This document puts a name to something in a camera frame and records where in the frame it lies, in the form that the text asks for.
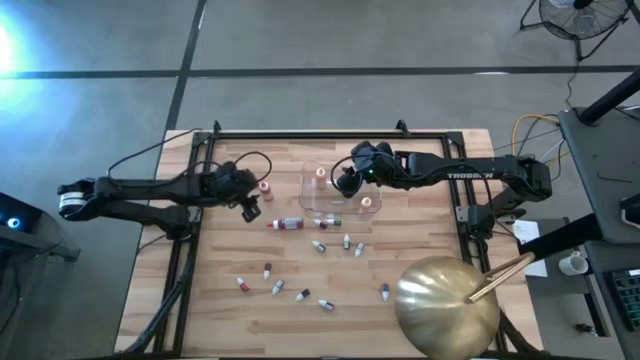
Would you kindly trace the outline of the black floor fan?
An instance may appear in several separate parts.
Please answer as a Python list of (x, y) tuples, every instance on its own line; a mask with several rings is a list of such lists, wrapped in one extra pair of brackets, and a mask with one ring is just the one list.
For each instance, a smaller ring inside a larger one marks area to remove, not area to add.
[(634, 0), (531, 0), (519, 30), (545, 28), (573, 43), (578, 63), (591, 57), (627, 20)]

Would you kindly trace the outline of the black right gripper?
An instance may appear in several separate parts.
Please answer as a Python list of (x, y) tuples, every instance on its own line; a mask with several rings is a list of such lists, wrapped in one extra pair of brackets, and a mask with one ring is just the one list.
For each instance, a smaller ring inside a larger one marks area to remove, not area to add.
[(393, 185), (397, 163), (388, 142), (378, 145), (369, 141), (360, 142), (337, 165), (346, 160), (351, 160), (353, 165), (343, 167), (343, 174), (336, 180), (336, 189), (344, 197), (353, 197), (363, 183), (376, 184), (378, 187)]

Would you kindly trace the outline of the black pole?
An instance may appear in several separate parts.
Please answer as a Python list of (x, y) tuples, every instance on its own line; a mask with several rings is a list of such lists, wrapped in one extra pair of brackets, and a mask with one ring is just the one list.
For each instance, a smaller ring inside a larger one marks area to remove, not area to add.
[(602, 116), (638, 91), (640, 91), (640, 68), (580, 112), (578, 120), (586, 126), (594, 126)]

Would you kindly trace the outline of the white paper sheet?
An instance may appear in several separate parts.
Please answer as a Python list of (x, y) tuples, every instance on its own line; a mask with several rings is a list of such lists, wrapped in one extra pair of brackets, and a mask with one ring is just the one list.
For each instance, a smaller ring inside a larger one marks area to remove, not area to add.
[[(516, 220), (512, 225), (513, 233), (520, 245), (538, 238), (540, 236), (538, 223), (528, 220)], [(544, 260), (539, 260), (529, 264), (524, 268), (524, 274), (531, 277), (546, 278), (547, 268)]]

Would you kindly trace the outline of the backlit keyboard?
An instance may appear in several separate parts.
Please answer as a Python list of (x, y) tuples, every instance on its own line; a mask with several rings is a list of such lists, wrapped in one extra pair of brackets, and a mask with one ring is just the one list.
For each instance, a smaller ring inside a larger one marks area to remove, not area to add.
[(619, 315), (629, 332), (640, 331), (640, 269), (604, 274)]

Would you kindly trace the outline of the black and white device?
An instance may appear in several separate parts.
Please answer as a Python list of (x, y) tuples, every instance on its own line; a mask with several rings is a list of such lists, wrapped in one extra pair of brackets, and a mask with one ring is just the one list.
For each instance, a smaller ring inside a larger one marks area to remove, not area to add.
[(619, 202), (621, 221), (640, 230), (640, 193)]

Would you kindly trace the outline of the large red food coloring bottle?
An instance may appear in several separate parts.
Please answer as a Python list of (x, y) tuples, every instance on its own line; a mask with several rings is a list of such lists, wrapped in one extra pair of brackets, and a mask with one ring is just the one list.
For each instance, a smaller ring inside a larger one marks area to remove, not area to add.
[(285, 217), (267, 224), (268, 228), (274, 230), (300, 230), (304, 228), (304, 219), (302, 217)]

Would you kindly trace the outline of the brass dome lamp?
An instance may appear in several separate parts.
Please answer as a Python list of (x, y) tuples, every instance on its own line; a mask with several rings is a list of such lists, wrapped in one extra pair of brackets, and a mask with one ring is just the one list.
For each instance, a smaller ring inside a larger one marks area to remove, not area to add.
[(471, 360), (497, 334), (496, 289), (534, 260), (528, 252), (486, 273), (454, 257), (418, 260), (397, 283), (397, 322), (409, 342), (432, 360)]

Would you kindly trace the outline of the clear plastic container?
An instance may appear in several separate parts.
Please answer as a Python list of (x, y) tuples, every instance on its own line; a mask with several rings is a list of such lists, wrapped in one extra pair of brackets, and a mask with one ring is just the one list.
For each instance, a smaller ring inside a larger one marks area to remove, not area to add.
[[(323, 190), (317, 189), (315, 184), (315, 173), (319, 167), (323, 167), (327, 173), (327, 184)], [(360, 208), (360, 202), (364, 197), (373, 200), (373, 205), (368, 211)], [(363, 183), (353, 197), (346, 198), (333, 187), (327, 166), (307, 161), (301, 169), (299, 204), (303, 209), (317, 214), (364, 216), (375, 214), (382, 208), (382, 197), (377, 187)]]

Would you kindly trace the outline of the grey desk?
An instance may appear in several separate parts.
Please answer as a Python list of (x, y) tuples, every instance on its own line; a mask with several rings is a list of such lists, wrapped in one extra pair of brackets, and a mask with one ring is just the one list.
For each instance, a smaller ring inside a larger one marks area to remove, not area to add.
[(640, 244), (640, 229), (622, 221), (620, 202), (640, 194), (640, 120), (612, 110), (594, 126), (572, 111), (561, 129), (604, 239)]

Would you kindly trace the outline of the black metal table frame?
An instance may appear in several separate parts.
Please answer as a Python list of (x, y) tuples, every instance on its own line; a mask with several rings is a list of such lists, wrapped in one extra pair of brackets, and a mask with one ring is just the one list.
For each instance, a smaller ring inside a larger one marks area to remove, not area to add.
[[(381, 299), (381, 285), (395, 284), (418, 259), (460, 255), (454, 209), (470, 197), (463, 185), (387, 188), (378, 212), (346, 216), (339, 227), (327, 230), (309, 221), (300, 230), (267, 228), (278, 218), (310, 218), (299, 204), (305, 162), (340, 167), (337, 163), (363, 140), (439, 156), (484, 157), (492, 152), (489, 134), (482, 129), (415, 130), (409, 135), (398, 130), (221, 132), (213, 159), (235, 160), (264, 175), (274, 197), (260, 203), (261, 214), (251, 223), (235, 209), (205, 211), (185, 324), (170, 330), (183, 357), (419, 358), (397, 324), (393, 302)], [(343, 249), (345, 234), (351, 240), (349, 250)], [(326, 251), (318, 252), (313, 241)], [(364, 250), (355, 257), (358, 243)], [(265, 263), (272, 264), (267, 280)], [(245, 280), (248, 292), (239, 288), (237, 277)], [(284, 286), (272, 295), (277, 280)], [(304, 289), (310, 295), (296, 302)], [(334, 310), (323, 310), (319, 300), (331, 302)]]

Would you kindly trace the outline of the white mug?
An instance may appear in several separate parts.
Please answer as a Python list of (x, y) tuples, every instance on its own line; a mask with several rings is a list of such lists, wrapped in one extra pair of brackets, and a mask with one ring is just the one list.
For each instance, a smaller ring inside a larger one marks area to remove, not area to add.
[(584, 275), (589, 270), (589, 262), (579, 251), (574, 251), (559, 261), (558, 268), (566, 276)]

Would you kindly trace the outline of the black slanted bar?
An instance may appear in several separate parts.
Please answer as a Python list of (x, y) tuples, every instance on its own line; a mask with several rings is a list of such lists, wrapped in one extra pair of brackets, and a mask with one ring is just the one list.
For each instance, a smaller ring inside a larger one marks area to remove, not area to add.
[(586, 241), (603, 239), (601, 228), (594, 214), (586, 215), (561, 228), (551, 231), (518, 246), (521, 255), (531, 253), (536, 260), (545, 259), (558, 252), (574, 248)]

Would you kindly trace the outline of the black box with blue light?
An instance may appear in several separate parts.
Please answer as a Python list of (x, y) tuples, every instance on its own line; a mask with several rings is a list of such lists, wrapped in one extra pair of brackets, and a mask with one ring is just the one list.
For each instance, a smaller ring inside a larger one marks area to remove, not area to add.
[(43, 211), (0, 192), (0, 226), (32, 234)]

